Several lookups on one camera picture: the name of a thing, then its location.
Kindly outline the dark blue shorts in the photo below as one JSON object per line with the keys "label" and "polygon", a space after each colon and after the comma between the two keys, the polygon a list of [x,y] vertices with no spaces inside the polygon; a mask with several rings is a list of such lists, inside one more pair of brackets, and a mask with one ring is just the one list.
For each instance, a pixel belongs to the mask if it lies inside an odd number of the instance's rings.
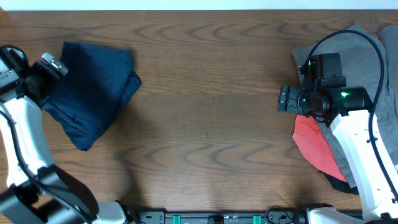
{"label": "dark blue shorts", "polygon": [[142,84],[132,50],[64,42],[65,78],[44,99],[43,110],[58,121],[81,151],[115,122]]}

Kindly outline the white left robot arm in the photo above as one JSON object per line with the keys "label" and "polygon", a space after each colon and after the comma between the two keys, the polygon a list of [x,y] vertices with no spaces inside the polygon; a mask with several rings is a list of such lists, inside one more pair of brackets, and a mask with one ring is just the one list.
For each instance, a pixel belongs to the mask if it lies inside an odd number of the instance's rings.
{"label": "white left robot arm", "polygon": [[14,223],[138,223],[119,201],[99,202],[59,168],[42,124],[42,100],[68,68],[44,53],[29,65],[12,45],[1,47],[1,134],[8,177],[1,213]]}

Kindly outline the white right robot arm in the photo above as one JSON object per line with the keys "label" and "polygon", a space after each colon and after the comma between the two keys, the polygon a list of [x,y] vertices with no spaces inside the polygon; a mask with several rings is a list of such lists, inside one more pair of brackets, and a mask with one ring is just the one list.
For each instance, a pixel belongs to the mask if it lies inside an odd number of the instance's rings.
{"label": "white right robot arm", "polygon": [[321,118],[331,129],[358,188],[360,223],[397,223],[397,172],[379,133],[374,106],[363,87],[316,91],[284,85],[277,109]]}

